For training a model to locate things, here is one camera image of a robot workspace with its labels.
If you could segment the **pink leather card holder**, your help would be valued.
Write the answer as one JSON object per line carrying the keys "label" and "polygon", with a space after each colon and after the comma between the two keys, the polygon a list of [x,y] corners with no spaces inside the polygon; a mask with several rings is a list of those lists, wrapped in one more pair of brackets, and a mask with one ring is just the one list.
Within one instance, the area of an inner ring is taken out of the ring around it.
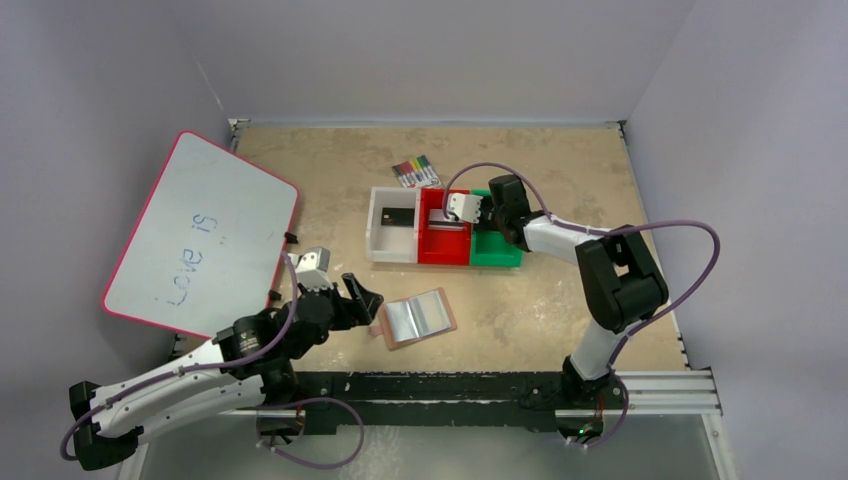
{"label": "pink leather card holder", "polygon": [[455,331],[457,320],[443,288],[436,288],[382,305],[368,327],[382,337],[389,351]]}

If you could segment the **green plastic bin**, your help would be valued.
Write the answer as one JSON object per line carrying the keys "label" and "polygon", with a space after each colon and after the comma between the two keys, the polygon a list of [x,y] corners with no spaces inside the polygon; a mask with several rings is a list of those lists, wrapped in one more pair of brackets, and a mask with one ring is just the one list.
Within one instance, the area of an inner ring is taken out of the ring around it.
{"label": "green plastic bin", "polygon": [[508,244],[498,231],[483,230],[482,221],[472,227],[470,265],[474,267],[518,268],[523,251]]}

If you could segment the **red plastic bin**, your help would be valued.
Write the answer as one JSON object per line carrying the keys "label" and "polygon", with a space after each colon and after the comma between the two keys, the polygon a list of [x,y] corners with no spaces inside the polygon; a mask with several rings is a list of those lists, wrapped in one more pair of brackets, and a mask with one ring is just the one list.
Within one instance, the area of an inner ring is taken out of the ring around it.
{"label": "red plastic bin", "polygon": [[470,264],[471,227],[461,224],[459,230],[439,230],[430,226],[430,211],[440,210],[442,200],[442,189],[420,190],[417,263],[467,266]]}

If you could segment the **white plastic bin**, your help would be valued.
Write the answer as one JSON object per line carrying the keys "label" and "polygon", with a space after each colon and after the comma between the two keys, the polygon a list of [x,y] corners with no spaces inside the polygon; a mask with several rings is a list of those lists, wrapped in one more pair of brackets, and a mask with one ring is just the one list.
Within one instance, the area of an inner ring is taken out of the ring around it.
{"label": "white plastic bin", "polygon": [[[365,255],[376,263],[418,262],[418,205],[420,190],[402,187],[373,187],[366,221]],[[410,210],[411,220],[401,226],[384,225],[386,209]]]}

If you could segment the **red framed whiteboard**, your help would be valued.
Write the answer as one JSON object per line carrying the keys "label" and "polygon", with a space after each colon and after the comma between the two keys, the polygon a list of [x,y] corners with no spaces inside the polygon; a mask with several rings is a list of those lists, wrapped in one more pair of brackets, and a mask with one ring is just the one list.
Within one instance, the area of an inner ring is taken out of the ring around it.
{"label": "red framed whiteboard", "polygon": [[296,186],[178,134],[102,296],[105,312],[211,337],[269,303]]}

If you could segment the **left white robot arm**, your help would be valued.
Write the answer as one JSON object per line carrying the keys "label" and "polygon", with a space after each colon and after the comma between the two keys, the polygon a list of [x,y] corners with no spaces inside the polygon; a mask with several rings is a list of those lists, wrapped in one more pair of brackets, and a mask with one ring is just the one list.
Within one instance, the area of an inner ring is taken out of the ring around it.
{"label": "left white robot arm", "polygon": [[74,425],[60,455],[86,471],[123,462],[157,435],[240,408],[284,409],[304,399],[293,361],[331,332],[370,325],[384,302],[352,273],[317,291],[296,288],[283,307],[237,319],[194,351],[131,380],[69,390]]}

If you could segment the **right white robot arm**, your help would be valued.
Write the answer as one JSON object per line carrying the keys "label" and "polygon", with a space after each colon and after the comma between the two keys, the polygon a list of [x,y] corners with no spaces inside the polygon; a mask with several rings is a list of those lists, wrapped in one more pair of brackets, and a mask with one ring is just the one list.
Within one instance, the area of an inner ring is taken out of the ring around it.
{"label": "right white robot arm", "polygon": [[488,183],[481,223],[525,252],[575,265],[591,320],[563,362],[560,391],[571,405],[596,399],[611,377],[614,352],[637,322],[650,319],[669,298],[667,284],[639,233],[590,234],[566,229],[557,217],[533,211],[516,175]]}

